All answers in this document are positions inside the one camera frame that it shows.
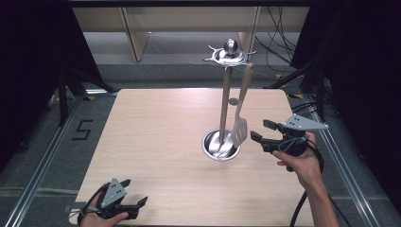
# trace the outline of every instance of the metal spatula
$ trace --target metal spatula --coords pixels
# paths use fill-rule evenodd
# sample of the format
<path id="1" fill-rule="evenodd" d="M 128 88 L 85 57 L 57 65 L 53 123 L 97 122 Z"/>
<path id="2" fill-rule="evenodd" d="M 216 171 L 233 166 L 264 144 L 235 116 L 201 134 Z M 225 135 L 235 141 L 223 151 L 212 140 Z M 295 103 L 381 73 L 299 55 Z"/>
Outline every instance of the metal spatula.
<path id="1" fill-rule="evenodd" d="M 233 126 L 233 130 L 231 131 L 233 144 L 234 147 L 236 148 L 238 148 L 248 136 L 247 120 L 245 118 L 240 117 L 239 113 L 241 112 L 242 103 L 244 102 L 245 95 L 247 94 L 248 91 L 248 87 L 250 86 L 252 75 L 253 75 L 253 64 L 249 63 L 245 68 L 244 77 L 242 79 L 241 90 L 239 91 L 238 104 L 236 106 L 236 111 L 235 111 L 235 123 Z"/>

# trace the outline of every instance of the wooden table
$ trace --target wooden table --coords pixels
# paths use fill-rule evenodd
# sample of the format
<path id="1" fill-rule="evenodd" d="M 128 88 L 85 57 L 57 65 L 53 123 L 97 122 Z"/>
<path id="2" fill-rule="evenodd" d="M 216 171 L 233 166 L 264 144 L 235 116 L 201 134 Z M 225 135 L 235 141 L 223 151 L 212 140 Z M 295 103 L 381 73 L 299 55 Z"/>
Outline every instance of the wooden table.
<path id="1" fill-rule="evenodd" d="M 230 97 L 238 94 L 231 89 Z M 120 91 L 76 202 L 115 177 L 131 179 L 122 204 L 148 196 L 138 218 L 123 224 L 288 226 L 304 192 L 294 173 L 250 135 L 233 160 L 214 161 L 202 151 L 203 136 L 218 129 L 221 96 L 221 89 Z M 281 90 L 250 89 L 241 112 L 249 131 L 273 139 L 281 134 L 264 128 L 263 119 L 284 122 L 291 114 Z M 234 119 L 229 106 L 227 129 Z M 307 201 L 297 225 L 313 225 Z"/>

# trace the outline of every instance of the metal utensil holder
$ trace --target metal utensil holder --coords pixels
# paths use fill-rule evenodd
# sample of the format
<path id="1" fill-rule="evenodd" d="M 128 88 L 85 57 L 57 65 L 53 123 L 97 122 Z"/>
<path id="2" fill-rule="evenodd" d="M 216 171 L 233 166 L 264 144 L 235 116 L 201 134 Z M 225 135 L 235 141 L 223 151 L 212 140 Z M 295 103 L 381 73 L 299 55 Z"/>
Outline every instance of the metal utensil holder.
<path id="1" fill-rule="evenodd" d="M 220 125 L 218 130 L 211 130 L 202 139 L 204 153 L 216 161 L 228 161 L 236 157 L 240 146 L 235 148 L 231 139 L 231 132 L 226 130 L 227 110 L 230 97 L 231 77 L 233 67 L 247 65 L 248 56 L 252 53 L 245 53 L 238 49 L 237 42 L 230 39 L 223 48 L 213 50 L 212 58 L 204 61 L 214 61 L 224 66 L 223 94 L 221 100 Z"/>

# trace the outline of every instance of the human hand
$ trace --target human hand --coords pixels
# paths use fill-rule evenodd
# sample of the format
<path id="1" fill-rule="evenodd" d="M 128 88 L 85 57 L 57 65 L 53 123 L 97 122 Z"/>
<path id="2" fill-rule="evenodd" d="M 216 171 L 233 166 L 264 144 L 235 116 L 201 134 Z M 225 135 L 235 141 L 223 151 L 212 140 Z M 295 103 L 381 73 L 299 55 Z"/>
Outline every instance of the human hand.
<path id="1" fill-rule="evenodd" d="M 315 134 L 306 132 L 309 145 L 314 147 L 316 145 Z M 291 166 L 298 176 L 298 181 L 301 186 L 306 190 L 315 188 L 323 183 L 323 177 L 318 158 L 310 148 L 306 148 L 306 151 L 300 156 L 291 156 L 283 151 L 274 151 L 272 153 L 274 157 L 279 159 L 277 162 L 279 166 Z"/>
<path id="2" fill-rule="evenodd" d="M 97 200 L 99 199 L 99 196 L 103 192 L 97 193 L 95 196 L 94 200 L 91 202 L 92 207 L 96 207 Z M 128 213 L 124 212 L 121 214 L 118 214 L 112 218 L 108 219 L 103 219 L 99 217 L 96 213 L 88 213 L 82 218 L 82 222 L 80 223 L 80 227 L 113 227 L 120 221 L 124 220 L 125 218 L 128 217 Z"/>

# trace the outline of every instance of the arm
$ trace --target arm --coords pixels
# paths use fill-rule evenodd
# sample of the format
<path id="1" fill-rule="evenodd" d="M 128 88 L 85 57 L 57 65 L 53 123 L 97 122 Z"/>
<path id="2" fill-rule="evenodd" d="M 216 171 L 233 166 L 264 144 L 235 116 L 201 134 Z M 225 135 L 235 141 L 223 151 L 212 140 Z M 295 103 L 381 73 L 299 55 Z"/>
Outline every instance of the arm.
<path id="1" fill-rule="evenodd" d="M 315 135 L 308 132 L 306 134 L 309 136 L 309 140 L 315 143 Z M 309 199 L 315 226 L 339 226 L 323 182 L 319 161 L 313 151 L 307 148 L 298 157 L 290 156 L 282 151 L 274 151 L 272 154 L 280 160 L 277 162 L 277 165 L 291 166 L 297 174 L 298 180 L 305 189 Z"/>

